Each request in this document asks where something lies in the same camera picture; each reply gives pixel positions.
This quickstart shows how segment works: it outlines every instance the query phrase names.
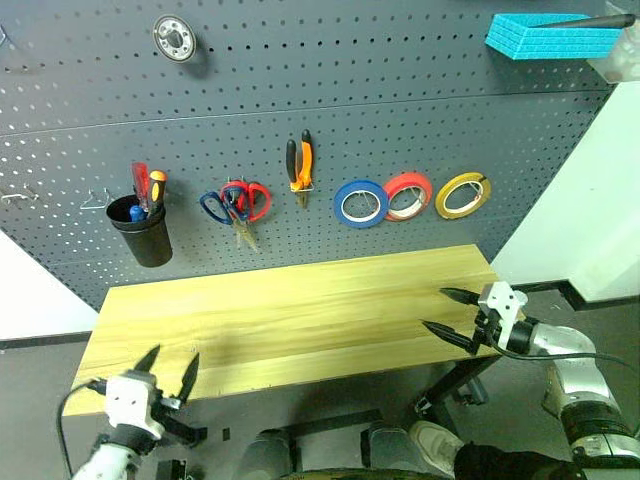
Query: yellow tape roll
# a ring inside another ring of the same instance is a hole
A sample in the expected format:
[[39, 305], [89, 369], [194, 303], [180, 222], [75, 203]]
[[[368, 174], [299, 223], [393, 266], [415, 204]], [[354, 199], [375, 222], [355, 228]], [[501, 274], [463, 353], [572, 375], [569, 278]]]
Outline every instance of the yellow tape roll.
[[[463, 185], [471, 185], [475, 191], [475, 198], [464, 207], [448, 208], [447, 199], [457, 188]], [[469, 172], [458, 175], [447, 182], [436, 195], [436, 210], [442, 218], [452, 219], [471, 215], [479, 209], [491, 196], [491, 183], [487, 177], [478, 172]]]

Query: blue scissors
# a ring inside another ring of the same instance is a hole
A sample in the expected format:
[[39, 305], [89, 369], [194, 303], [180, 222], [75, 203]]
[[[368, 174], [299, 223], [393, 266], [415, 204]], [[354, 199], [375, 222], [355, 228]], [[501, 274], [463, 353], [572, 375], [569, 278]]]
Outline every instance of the blue scissors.
[[[218, 216], [211, 211], [207, 205], [207, 200], [212, 198], [220, 205], [224, 217]], [[255, 251], [258, 251], [258, 244], [249, 228], [250, 209], [241, 209], [237, 205], [249, 205], [249, 194], [242, 187], [228, 187], [222, 191], [222, 196], [217, 192], [207, 192], [200, 197], [200, 206], [216, 222], [223, 225], [231, 225], [236, 230], [238, 238], [242, 237]]]

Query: blue tape roll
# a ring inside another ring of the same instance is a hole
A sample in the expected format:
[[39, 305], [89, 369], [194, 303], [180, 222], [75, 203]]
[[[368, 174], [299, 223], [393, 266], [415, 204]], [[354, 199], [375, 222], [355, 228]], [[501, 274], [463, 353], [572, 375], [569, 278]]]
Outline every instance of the blue tape roll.
[[[344, 211], [344, 204], [351, 195], [368, 193], [378, 200], [378, 209], [366, 217], [353, 217]], [[353, 228], [369, 228], [384, 220], [389, 211], [389, 197], [377, 183], [370, 180], [355, 180], [340, 187], [333, 199], [333, 211], [342, 223]]]

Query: white wall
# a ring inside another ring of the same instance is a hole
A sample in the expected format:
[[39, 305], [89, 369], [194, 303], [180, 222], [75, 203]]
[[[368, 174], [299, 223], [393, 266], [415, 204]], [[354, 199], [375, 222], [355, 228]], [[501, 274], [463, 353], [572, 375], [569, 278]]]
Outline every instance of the white wall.
[[0, 232], [0, 339], [91, 330], [98, 314]]
[[640, 82], [616, 88], [492, 266], [587, 301], [640, 293]]

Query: gray floor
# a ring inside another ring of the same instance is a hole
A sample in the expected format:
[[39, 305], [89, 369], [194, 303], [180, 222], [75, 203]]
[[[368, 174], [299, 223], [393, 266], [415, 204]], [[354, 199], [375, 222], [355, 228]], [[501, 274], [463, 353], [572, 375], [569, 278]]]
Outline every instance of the gray floor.
[[[574, 326], [596, 343], [598, 350], [640, 358], [640, 308], [637, 304], [574, 313], [557, 292], [530, 295], [527, 313], [549, 323]], [[0, 351], [0, 465], [3, 478], [63, 478], [56, 443], [54, 413], [69, 388], [84, 344]], [[379, 409], [385, 420], [411, 421], [408, 405], [447, 366], [424, 366], [370, 375], [274, 388], [233, 397], [195, 401], [182, 414], [192, 424], [209, 427], [209, 439], [198, 448], [156, 449], [138, 475], [154, 478], [158, 459], [184, 458], [208, 479], [229, 479], [244, 447], [260, 430]], [[601, 368], [630, 424], [640, 418], [638, 378], [617, 365]], [[506, 450], [535, 450], [568, 458], [562, 430], [540, 408], [543, 367], [536, 362], [501, 359], [482, 374], [491, 400], [487, 405], [450, 411], [465, 441]], [[359, 433], [366, 425], [315, 433], [299, 438], [306, 469], [360, 466]], [[103, 416], [65, 420], [72, 462], [86, 460]], [[222, 441], [222, 430], [231, 438]]]

